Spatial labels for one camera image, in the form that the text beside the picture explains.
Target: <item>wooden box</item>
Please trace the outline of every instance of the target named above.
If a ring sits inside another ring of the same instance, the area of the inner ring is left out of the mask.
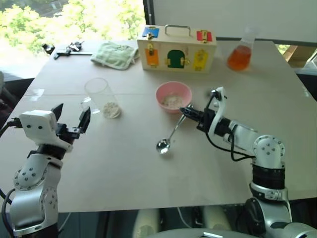
[[[143,69],[208,73],[217,41],[209,30],[146,25],[138,46]]]

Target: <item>pink bowl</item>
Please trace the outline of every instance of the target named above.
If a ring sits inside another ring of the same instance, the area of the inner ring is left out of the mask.
[[[179,109],[170,109],[162,104],[166,96],[177,95],[183,99],[183,107],[186,107],[192,101],[192,91],[181,82],[171,81],[162,84],[156,91],[156,98],[159,106],[168,113],[180,113]]]

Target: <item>clear plastic cup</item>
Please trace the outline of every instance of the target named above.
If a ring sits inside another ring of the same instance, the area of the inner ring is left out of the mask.
[[[85,91],[89,98],[81,102],[81,106],[90,100],[96,105],[92,113],[101,112],[105,118],[116,118],[120,115],[121,109],[108,82],[103,78],[93,78],[85,84]]]

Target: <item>spoon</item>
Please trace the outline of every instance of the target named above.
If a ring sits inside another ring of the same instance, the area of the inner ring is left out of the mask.
[[[157,143],[157,151],[160,153],[160,154],[165,154],[169,148],[170,148],[170,139],[172,137],[172,135],[174,134],[174,132],[177,130],[177,128],[182,124],[182,122],[186,119],[186,116],[185,115],[182,115],[181,118],[178,120],[174,130],[172,131],[171,135],[169,136],[168,139],[162,139],[160,140],[158,143]]]

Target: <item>tabletop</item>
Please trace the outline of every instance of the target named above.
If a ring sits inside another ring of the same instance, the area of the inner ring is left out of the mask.
[[[82,51],[96,50],[99,44],[85,42]],[[209,144],[194,121],[187,119],[179,127],[167,154],[157,153],[156,143],[169,136],[180,117],[164,112],[155,99],[157,87],[172,80],[191,88],[192,104],[199,110],[205,107],[209,90],[224,86],[227,118],[279,137],[285,144],[290,199],[316,197],[316,102],[273,42],[255,42],[247,71],[230,70],[225,59],[236,44],[218,42],[209,74],[144,71],[140,61],[120,71],[97,66],[89,56],[51,58],[12,116],[64,103],[59,122],[77,126],[79,103],[86,97],[84,85],[94,77],[109,82],[122,109],[116,119],[92,115],[86,134],[65,155],[59,211],[232,204],[251,197],[250,160],[233,162],[229,153]],[[219,137],[213,140],[229,147]],[[10,128],[2,136],[0,185],[5,192],[13,187],[15,171],[35,148],[21,129]]]

